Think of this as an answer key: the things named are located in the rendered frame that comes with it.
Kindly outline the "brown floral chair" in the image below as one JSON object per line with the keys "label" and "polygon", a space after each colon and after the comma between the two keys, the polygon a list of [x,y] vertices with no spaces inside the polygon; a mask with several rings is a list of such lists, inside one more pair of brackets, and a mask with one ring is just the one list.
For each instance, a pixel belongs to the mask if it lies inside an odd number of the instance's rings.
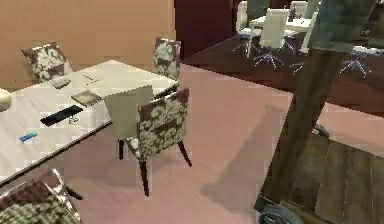
{"label": "brown floral chair", "polygon": [[0,224],[83,224],[72,197],[52,169],[0,195]]}
{"label": "brown floral chair", "polygon": [[186,136],[186,120],[189,89],[182,88],[169,95],[138,106],[136,134],[118,140],[119,158],[124,157],[124,146],[138,160],[143,191],[149,196],[147,160],[165,149],[177,145],[189,167],[192,166],[183,140]]}
{"label": "brown floral chair", "polygon": [[47,82],[73,71],[69,60],[56,42],[22,49],[21,52],[40,82]]}
{"label": "brown floral chair", "polygon": [[180,52],[180,41],[157,37],[153,56],[156,73],[178,81],[180,76]]}

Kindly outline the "thin dark pen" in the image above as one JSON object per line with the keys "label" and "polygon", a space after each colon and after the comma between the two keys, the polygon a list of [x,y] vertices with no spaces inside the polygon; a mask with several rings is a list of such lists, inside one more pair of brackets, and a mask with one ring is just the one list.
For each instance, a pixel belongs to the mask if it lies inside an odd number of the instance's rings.
{"label": "thin dark pen", "polygon": [[91,78],[91,77],[89,77],[89,76],[87,76],[87,75],[85,75],[85,74],[82,74],[82,76],[85,77],[86,79],[88,79],[88,80],[90,81],[88,84],[90,84],[90,83],[95,83],[95,82],[98,82],[98,81],[101,80],[101,79]]}

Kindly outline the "dark wooden wheeled cart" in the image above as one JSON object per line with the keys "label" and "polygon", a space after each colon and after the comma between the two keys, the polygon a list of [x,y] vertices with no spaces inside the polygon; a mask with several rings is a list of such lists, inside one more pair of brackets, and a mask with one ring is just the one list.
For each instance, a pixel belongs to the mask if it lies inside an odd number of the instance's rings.
{"label": "dark wooden wheeled cart", "polygon": [[317,120],[377,0],[321,0],[264,184],[258,224],[384,224],[384,156],[339,143]]}

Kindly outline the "white office chair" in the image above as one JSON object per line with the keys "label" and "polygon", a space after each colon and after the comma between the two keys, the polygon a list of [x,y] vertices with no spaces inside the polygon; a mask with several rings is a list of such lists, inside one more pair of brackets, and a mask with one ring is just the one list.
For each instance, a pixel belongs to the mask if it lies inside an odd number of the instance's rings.
{"label": "white office chair", "polygon": [[241,1],[237,7],[235,31],[243,40],[242,44],[239,44],[234,50],[244,48],[245,53],[249,50],[249,38],[252,34],[252,30],[247,25],[247,2]]}
{"label": "white office chair", "polygon": [[[317,20],[317,16],[318,16],[318,13],[314,12],[313,16],[312,16],[312,19],[311,19],[311,22],[309,24],[308,32],[306,33],[306,35],[304,37],[303,43],[301,45],[301,48],[299,49],[299,53],[300,54],[306,55],[308,53],[308,51],[309,51],[309,41],[310,41],[310,38],[312,36],[312,30],[313,30],[314,24],[315,24],[315,22]],[[299,62],[299,63],[291,64],[290,68],[295,67],[295,70],[292,72],[292,74],[296,75],[300,70],[303,69],[304,64],[305,64],[304,61]]]}
{"label": "white office chair", "polygon": [[259,41],[260,47],[266,49],[267,52],[255,57],[255,65],[266,62],[271,63],[273,69],[276,69],[276,61],[284,64],[282,60],[273,54],[273,51],[277,51],[284,46],[284,33],[288,16],[288,9],[267,9],[263,31]]}
{"label": "white office chair", "polygon": [[343,67],[340,70],[340,74],[345,71],[357,70],[366,79],[367,75],[372,72],[372,70],[362,62],[363,58],[369,56],[382,56],[384,55],[384,49],[381,48],[371,48],[365,46],[355,46],[351,52],[353,59],[343,62]]}

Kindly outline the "black remote control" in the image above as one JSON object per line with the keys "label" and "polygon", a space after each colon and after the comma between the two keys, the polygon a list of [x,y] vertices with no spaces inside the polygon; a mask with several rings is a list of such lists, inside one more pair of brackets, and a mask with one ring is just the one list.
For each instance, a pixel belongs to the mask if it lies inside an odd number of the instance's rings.
{"label": "black remote control", "polygon": [[43,123],[45,126],[50,127],[56,123],[59,123],[67,118],[70,118],[80,112],[82,112],[83,109],[77,105],[72,105],[68,108],[65,108],[63,110],[60,110],[54,114],[51,114],[47,117],[44,117],[40,120],[41,123]]}

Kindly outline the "grey flat item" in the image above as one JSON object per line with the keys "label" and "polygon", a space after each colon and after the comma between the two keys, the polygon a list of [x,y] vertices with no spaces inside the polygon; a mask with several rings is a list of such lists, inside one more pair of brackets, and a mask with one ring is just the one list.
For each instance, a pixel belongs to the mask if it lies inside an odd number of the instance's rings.
{"label": "grey flat item", "polygon": [[71,80],[69,78],[66,78],[66,77],[58,77],[58,78],[55,78],[51,81],[51,84],[54,88],[56,89],[61,89],[65,86],[67,86],[69,83],[71,82]]}

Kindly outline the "white desk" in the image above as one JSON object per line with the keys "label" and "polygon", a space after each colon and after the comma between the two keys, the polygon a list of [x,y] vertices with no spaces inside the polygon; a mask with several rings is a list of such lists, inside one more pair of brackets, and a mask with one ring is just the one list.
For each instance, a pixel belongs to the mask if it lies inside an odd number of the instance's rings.
{"label": "white desk", "polygon": [[249,27],[262,29],[268,33],[284,33],[286,30],[294,32],[306,32],[309,29],[310,19],[294,19],[289,22],[286,17],[281,16],[262,16],[251,20]]}

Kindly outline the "white long table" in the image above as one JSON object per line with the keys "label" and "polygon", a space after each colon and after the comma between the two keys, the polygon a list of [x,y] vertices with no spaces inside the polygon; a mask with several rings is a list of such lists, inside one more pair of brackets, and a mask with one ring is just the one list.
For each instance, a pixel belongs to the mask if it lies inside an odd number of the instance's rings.
{"label": "white long table", "polygon": [[[101,80],[88,84],[90,81],[82,74]],[[61,89],[45,82],[15,91],[10,108],[0,112],[0,188],[111,123],[102,101],[75,115],[80,128],[67,119],[50,127],[40,122],[74,105],[73,95],[89,90],[104,97],[147,85],[154,94],[159,94],[177,84],[175,80],[115,60],[70,73],[68,78],[71,82]],[[20,142],[19,137],[32,131],[38,136]]]}

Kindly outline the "blue flat item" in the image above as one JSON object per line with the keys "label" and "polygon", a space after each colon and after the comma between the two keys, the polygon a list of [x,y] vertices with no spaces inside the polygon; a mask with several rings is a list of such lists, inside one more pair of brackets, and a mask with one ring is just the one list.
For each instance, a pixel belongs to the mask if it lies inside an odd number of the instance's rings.
{"label": "blue flat item", "polygon": [[24,143],[28,141],[29,139],[32,139],[34,137],[38,136],[38,133],[36,131],[32,131],[24,136],[19,137],[20,142]]}

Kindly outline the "white round object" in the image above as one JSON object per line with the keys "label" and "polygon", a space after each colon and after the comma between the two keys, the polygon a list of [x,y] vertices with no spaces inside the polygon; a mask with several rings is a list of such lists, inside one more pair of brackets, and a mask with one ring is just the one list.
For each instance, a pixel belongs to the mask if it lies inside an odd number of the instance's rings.
{"label": "white round object", "polygon": [[0,112],[8,110],[11,104],[12,94],[8,90],[0,88]]}

